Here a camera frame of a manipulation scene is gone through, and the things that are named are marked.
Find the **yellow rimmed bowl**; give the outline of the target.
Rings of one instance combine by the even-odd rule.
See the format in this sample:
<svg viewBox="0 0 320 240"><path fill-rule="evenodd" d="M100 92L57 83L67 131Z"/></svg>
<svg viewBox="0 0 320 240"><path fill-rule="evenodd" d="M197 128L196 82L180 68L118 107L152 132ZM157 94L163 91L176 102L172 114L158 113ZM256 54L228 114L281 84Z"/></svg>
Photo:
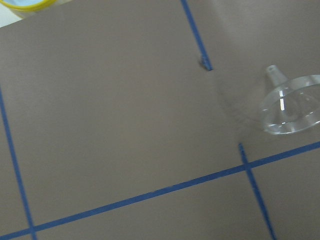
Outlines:
<svg viewBox="0 0 320 240"><path fill-rule="evenodd" d="M0 0L1 5L21 18L47 10L57 3L57 0Z"/></svg>

